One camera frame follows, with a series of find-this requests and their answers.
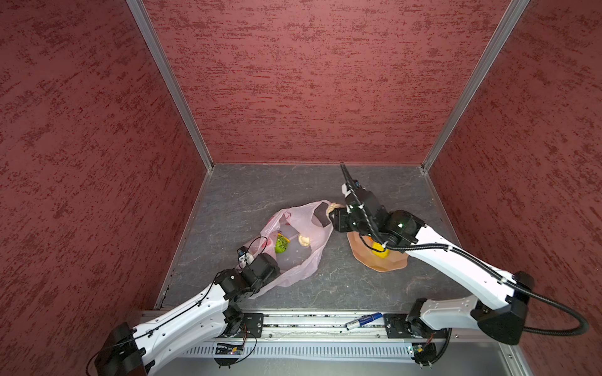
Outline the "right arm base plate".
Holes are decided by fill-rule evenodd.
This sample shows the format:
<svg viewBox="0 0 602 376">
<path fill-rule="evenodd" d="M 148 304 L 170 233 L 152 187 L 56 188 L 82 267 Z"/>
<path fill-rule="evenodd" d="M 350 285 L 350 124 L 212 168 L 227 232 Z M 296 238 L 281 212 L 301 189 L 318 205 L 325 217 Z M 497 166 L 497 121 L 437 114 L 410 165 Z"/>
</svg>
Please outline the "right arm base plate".
<svg viewBox="0 0 602 376">
<path fill-rule="evenodd" d="M 408 318 L 406 313 L 384 313 L 383 320 L 387 338 L 445 339 L 447 336 L 445 329 L 439 331 L 431 329 L 420 318 L 414 316 Z"/>
</svg>

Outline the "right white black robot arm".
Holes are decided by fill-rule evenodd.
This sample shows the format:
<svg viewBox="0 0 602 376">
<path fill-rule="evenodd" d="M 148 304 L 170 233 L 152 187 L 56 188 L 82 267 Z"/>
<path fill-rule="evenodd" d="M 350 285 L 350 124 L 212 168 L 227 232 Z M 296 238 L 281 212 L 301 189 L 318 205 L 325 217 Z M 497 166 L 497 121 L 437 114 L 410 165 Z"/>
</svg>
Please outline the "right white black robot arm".
<svg viewBox="0 0 602 376">
<path fill-rule="evenodd" d="M 470 293 L 463 299 L 416 300 L 405 319 L 409 334 L 425 338 L 441 330 L 473 329 L 503 344 L 519 343 L 529 300 L 511 288 L 520 277 L 473 258 L 408 211 L 387 211 L 345 166 L 341 170 L 345 205 L 329 213 L 336 231 L 357 234 L 360 246 L 379 261 L 395 255 L 414 257 Z"/>
</svg>

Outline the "fake green fruit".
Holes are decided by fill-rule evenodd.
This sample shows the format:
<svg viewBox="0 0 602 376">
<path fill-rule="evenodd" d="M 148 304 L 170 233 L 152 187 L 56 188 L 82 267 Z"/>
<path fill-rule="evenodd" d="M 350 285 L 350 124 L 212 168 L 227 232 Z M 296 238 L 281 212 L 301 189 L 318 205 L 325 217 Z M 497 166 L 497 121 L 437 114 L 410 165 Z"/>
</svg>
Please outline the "fake green fruit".
<svg viewBox="0 0 602 376">
<path fill-rule="evenodd" d="M 291 242 L 290 239 L 288 239 L 286 236 L 279 233 L 277 235 L 277 239 L 276 239 L 276 242 L 274 245 L 275 253 L 282 254 L 282 253 L 286 252 L 290 242 Z"/>
</svg>

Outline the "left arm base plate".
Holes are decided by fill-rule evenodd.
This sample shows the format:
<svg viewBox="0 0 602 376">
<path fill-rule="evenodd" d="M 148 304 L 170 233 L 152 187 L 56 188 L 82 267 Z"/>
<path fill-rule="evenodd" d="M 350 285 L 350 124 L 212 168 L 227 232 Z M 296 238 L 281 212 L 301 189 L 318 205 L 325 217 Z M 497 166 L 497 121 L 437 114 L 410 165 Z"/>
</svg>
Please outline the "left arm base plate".
<svg viewBox="0 0 602 376">
<path fill-rule="evenodd" d="M 243 313 L 242 322 L 235 338 L 261 338 L 263 331 L 264 313 Z"/>
</svg>

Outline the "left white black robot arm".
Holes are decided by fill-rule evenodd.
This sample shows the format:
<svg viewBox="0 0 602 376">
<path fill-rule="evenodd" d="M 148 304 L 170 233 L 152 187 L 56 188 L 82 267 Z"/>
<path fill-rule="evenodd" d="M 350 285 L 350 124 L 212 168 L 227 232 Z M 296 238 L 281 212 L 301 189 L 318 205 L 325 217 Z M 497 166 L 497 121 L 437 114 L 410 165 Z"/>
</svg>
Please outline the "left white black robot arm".
<svg viewBox="0 0 602 376">
<path fill-rule="evenodd" d="M 167 313 L 138 324 L 119 324 L 88 366 L 98 375 L 152 375 L 192 346 L 245 327 L 238 304 L 280 275 L 276 260 L 261 253 L 241 270 L 216 274 L 202 292 Z"/>
</svg>

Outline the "pink faceted plastic bowl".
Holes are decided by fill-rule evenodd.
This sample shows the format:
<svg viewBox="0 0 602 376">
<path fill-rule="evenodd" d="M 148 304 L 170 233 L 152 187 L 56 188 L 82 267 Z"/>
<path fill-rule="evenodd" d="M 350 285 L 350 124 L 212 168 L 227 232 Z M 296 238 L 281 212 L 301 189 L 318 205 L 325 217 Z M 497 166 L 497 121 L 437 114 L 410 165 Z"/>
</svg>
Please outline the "pink faceted plastic bowl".
<svg viewBox="0 0 602 376">
<path fill-rule="evenodd" d="M 347 239 L 354 258 L 369 269 L 387 273 L 404 269 L 409 264 L 407 254 L 385 250 L 381 244 L 376 243 L 369 236 L 361 236 L 358 232 L 349 232 Z"/>
</svg>

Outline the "pink translucent plastic bag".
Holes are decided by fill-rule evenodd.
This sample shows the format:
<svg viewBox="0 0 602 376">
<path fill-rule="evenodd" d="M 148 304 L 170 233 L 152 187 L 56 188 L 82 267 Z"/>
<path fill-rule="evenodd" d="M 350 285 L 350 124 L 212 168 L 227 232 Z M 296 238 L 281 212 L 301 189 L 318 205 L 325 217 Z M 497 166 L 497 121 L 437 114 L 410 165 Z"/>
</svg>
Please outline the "pink translucent plastic bag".
<svg viewBox="0 0 602 376">
<path fill-rule="evenodd" d="M 333 225 L 328 218 L 330 207 L 330 201 L 316 201 L 298 207 L 284 208 L 271 217 L 258 237 L 245 244 L 254 258 L 261 253 L 273 257 L 281 272 L 279 277 L 254 294 L 253 299 L 265 295 L 274 288 L 288 288 L 301 280 L 306 280 L 318 271 L 325 246 L 333 232 Z M 279 233 L 291 241 L 287 251 L 282 254 L 276 254 L 274 251 Z M 299 244 L 299 235 L 310 238 L 310 247 L 306 248 Z"/>
</svg>

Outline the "fake yellow lemon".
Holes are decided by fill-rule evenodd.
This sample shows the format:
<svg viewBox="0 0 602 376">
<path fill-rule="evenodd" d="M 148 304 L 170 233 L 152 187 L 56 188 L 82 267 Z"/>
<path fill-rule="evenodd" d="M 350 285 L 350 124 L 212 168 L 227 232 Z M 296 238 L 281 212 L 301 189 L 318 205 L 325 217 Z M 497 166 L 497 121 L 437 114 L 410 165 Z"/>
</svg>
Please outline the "fake yellow lemon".
<svg viewBox="0 0 602 376">
<path fill-rule="evenodd" d="M 373 242 L 371 245 L 371 250 L 374 255 L 381 259 L 385 259 L 390 254 L 390 250 L 382 246 L 382 244 Z"/>
</svg>

